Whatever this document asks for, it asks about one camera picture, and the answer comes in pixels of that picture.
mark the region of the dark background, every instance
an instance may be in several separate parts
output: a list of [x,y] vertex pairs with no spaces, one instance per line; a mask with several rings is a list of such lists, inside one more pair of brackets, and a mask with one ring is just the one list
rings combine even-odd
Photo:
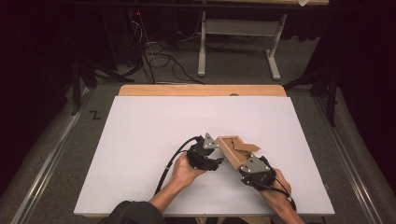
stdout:
[[[361,13],[331,20],[328,15],[291,13],[282,38],[297,35],[304,41],[321,36],[305,74],[338,60],[338,86],[364,142],[395,191],[395,3],[340,0],[331,1],[330,7],[361,7]],[[197,20],[197,15],[185,12],[155,16],[147,12],[145,16],[148,27],[158,26],[152,30],[160,32],[153,35],[174,44],[175,32],[188,35]],[[2,194],[38,136],[65,105],[64,91],[71,84],[75,62],[88,57],[112,68],[115,59],[97,10],[59,10],[51,1],[2,1],[0,34]]]

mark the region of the white table surface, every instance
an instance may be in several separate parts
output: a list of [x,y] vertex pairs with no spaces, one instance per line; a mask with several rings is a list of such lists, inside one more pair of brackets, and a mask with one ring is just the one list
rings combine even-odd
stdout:
[[[255,155],[266,157],[291,183],[299,214],[334,214],[291,99],[275,96],[117,96],[75,214],[105,216],[122,201],[148,201],[176,150],[205,133],[214,139],[239,135],[260,147]],[[217,150],[209,157],[224,156]],[[182,191],[165,215],[273,214],[240,179],[225,160],[217,171],[206,172]]]

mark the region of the sleeve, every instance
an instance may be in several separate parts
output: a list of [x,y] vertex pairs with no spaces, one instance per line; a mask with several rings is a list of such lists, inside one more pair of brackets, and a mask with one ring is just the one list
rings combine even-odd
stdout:
[[163,224],[163,214],[148,202],[122,202],[111,212],[106,224]]

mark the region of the person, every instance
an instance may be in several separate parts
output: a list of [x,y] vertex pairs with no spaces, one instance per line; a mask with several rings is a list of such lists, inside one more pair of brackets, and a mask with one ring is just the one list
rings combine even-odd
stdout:
[[[274,182],[272,187],[285,188],[288,193],[291,193],[291,186],[281,171],[275,170],[277,181]],[[148,202],[125,201],[120,203],[110,214],[106,224],[162,224],[163,212],[166,208],[183,189],[189,187],[203,173],[205,171],[190,166],[187,154],[183,152],[175,162],[169,182],[156,195]],[[274,190],[258,192],[285,224],[304,223],[296,211],[292,209],[288,198],[284,194]]]

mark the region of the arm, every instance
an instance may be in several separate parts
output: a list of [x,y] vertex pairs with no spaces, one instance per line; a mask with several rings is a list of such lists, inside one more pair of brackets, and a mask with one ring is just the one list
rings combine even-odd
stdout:
[[[273,187],[283,190],[282,186],[279,184],[280,182],[288,193],[291,193],[291,185],[286,181],[280,170],[275,170],[277,181],[274,182]],[[296,211],[292,209],[290,202],[284,194],[269,189],[261,190],[259,193],[267,202],[268,206],[270,206],[286,224],[304,223]]]
[[176,160],[169,183],[163,187],[149,202],[160,210],[161,213],[169,206],[176,196],[205,171],[194,169],[189,165],[186,152]]

